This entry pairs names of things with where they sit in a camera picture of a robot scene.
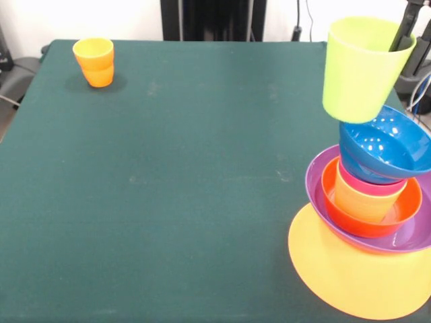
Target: orange-red bowl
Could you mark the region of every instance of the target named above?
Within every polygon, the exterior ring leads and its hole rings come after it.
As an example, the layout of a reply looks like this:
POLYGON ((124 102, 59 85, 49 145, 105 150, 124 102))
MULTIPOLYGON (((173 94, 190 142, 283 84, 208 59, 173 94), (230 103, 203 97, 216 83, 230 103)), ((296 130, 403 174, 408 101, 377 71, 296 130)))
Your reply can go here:
POLYGON ((407 181, 403 192, 380 223, 362 221, 342 211, 334 203, 338 160, 339 157, 336 157, 326 165, 322 173, 321 184, 325 193, 328 214, 342 230, 364 238, 379 238, 397 231, 419 211, 422 204, 422 191, 415 178, 407 181))

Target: orange cup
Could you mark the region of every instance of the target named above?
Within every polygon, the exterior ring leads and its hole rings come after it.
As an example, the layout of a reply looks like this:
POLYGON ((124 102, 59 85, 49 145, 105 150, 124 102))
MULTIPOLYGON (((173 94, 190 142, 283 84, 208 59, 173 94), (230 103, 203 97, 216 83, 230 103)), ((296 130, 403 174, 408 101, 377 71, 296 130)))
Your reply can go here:
POLYGON ((345 182, 339 172, 339 157, 336 163, 335 204, 350 216, 362 221, 381 222, 407 185, 406 182, 398 191, 390 195, 365 194, 345 182))
POLYGON ((114 78, 114 44, 106 38, 86 38, 73 45, 82 73, 93 87, 105 87, 114 78))

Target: pink cup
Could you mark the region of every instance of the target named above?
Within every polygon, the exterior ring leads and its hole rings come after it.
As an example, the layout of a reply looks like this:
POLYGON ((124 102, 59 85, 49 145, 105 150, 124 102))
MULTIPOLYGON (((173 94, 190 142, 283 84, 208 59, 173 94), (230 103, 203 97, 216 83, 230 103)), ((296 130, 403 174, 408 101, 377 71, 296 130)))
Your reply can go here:
POLYGON ((387 196, 392 195, 396 192, 402 190, 407 184, 407 179, 401 180, 400 182, 392 183, 392 184, 371 184, 368 182, 364 182, 351 175, 343 166, 341 159, 338 163, 339 173, 344 181, 352 188, 357 190, 358 192, 374 195, 374 196, 387 196))

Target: purple bowl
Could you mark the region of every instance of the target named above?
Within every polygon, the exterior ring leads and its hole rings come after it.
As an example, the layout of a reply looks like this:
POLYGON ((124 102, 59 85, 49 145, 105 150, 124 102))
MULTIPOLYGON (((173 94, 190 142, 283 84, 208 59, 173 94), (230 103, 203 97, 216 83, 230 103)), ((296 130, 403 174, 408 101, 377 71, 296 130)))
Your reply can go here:
POLYGON ((329 218, 321 185, 325 166, 339 155, 339 145, 327 148, 310 163, 305 175, 308 198, 321 219, 341 239, 374 252, 413 252, 431 247, 431 172, 418 176, 422 188, 422 205, 418 213, 395 233, 382 238, 361 238, 341 230, 329 218))

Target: white wall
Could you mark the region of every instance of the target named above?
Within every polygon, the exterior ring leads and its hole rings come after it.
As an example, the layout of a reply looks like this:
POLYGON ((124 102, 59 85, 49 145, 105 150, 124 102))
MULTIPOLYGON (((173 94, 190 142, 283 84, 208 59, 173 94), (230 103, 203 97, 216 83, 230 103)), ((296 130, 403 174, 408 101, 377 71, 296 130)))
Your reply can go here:
MULTIPOLYGON (((314 20, 312 40, 327 39, 331 22, 349 15, 368 15, 386 20, 401 22, 406 0, 308 0, 311 16, 314 20)), ((301 41, 309 41, 310 19, 305 0, 300 0, 301 41)), ((423 7, 413 33, 422 34, 428 20, 431 19, 431 8, 423 7)), ((267 14, 263 40, 281 42, 290 40, 296 25, 296 0, 267 0, 267 14)))
MULTIPOLYGON (((308 41, 310 20, 300 0, 308 41)), ((348 15, 371 15, 399 23, 406 0, 308 0, 314 41, 327 39, 332 21, 348 15)), ((415 34, 422 33, 431 9, 422 8, 415 34)), ((0 0, 0 24, 13 57, 40 56, 56 38, 105 36, 112 39, 162 40, 160 0, 0 0)), ((287 41, 296 25, 296 0, 267 0, 264 41, 287 41)))
POLYGON ((12 57, 56 38, 163 39, 160 0, 0 0, 0 25, 12 57))

